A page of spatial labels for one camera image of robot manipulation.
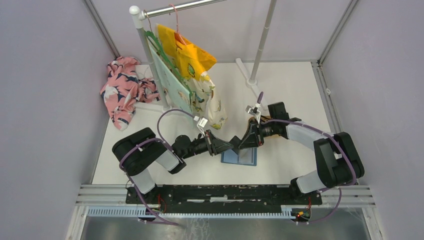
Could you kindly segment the blue leather card holder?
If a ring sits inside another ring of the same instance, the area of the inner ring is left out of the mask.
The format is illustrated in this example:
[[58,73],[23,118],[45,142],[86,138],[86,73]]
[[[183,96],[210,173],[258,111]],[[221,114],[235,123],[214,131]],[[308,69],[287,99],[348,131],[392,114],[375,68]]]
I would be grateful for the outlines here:
[[240,154],[235,153],[232,149],[224,151],[221,154],[221,163],[242,166],[256,166],[257,148],[243,149]]

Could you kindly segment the tan oval card tray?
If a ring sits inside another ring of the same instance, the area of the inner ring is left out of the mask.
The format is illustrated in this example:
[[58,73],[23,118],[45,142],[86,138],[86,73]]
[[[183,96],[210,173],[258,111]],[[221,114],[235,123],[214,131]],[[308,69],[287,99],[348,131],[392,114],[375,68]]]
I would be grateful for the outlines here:
[[266,126],[265,124],[265,122],[269,120],[271,119],[268,116],[261,115],[259,121],[257,121],[261,125],[261,133],[263,138],[270,137],[272,135],[272,128],[270,126]]

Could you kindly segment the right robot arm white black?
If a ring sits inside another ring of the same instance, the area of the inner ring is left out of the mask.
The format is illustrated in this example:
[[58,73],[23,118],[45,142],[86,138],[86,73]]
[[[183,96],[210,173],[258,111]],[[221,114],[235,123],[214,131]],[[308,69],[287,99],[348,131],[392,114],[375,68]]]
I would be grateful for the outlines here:
[[302,204],[315,191],[354,185],[364,176],[364,166],[348,133],[327,133],[299,118],[291,118],[282,101],[268,105],[268,110],[269,116],[262,116],[255,108],[249,108],[249,113],[255,116],[248,120],[244,136],[235,136],[230,142],[237,154],[258,148],[265,143],[265,138],[273,136],[298,142],[312,150],[316,169],[291,180],[288,196],[293,203]]

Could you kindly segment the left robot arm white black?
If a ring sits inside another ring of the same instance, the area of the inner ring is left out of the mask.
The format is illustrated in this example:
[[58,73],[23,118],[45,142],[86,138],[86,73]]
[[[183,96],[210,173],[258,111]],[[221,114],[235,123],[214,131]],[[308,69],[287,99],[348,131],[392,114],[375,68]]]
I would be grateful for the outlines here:
[[187,158],[203,153],[216,156],[233,148],[231,142],[217,138],[210,130],[193,140],[180,135],[168,145],[146,127],[117,141],[111,150],[119,161],[119,168],[138,189],[139,199],[151,204],[157,198],[157,184],[148,170],[152,163],[158,163],[170,174],[177,174],[186,167]]

